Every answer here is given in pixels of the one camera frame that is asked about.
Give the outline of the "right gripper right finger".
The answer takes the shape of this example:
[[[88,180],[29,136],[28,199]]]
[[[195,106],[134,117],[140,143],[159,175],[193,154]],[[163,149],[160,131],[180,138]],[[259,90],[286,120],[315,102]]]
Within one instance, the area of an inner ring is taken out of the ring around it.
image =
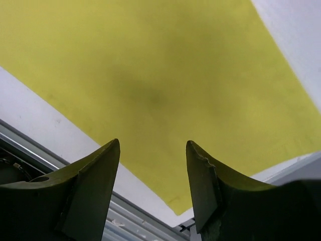
[[[186,144],[196,231],[202,240],[320,240],[320,181],[274,186]]]

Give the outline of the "yellow-green trousers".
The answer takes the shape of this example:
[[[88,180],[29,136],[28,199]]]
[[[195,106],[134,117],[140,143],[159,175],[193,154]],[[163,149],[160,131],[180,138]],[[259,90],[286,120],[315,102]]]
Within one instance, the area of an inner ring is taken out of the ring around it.
[[[245,175],[320,150],[320,112],[252,1],[1,1],[1,67],[175,213],[185,145]]]

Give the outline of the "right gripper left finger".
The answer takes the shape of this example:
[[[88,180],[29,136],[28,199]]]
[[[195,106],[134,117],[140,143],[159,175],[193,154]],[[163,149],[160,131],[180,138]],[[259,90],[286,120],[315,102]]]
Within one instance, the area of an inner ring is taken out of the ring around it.
[[[1,175],[1,240],[101,240],[120,159],[118,139],[29,182]]]

